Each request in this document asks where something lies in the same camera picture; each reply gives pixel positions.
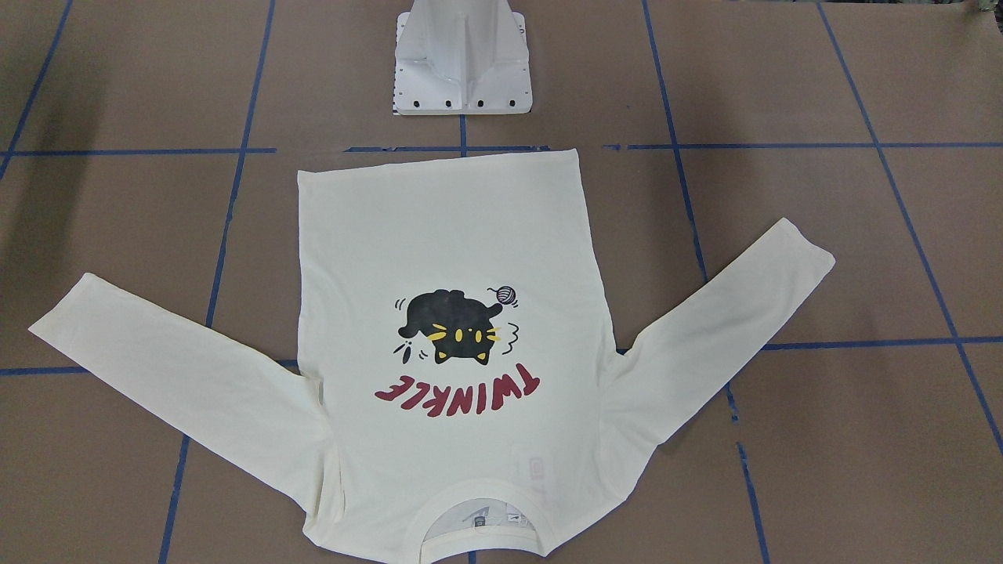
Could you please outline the cream long-sleeve cat shirt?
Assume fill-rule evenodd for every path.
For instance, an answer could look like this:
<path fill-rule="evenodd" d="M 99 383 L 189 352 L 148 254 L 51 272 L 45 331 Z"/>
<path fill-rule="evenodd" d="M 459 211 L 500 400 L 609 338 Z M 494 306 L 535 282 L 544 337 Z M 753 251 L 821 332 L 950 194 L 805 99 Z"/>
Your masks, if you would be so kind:
<path fill-rule="evenodd" d="M 376 562 L 602 520 L 835 264 L 778 220 L 620 354 L 576 150 L 297 182 L 296 372 L 92 273 L 30 331 Z"/>

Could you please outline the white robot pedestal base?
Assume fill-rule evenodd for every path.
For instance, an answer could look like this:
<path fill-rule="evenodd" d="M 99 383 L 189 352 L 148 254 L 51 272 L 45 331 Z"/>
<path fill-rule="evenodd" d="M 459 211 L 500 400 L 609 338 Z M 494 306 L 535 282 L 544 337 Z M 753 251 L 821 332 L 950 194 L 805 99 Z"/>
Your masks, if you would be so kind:
<path fill-rule="evenodd" d="M 508 1 L 415 1 L 396 19 L 392 110 L 401 117 L 526 114 L 524 15 Z"/>

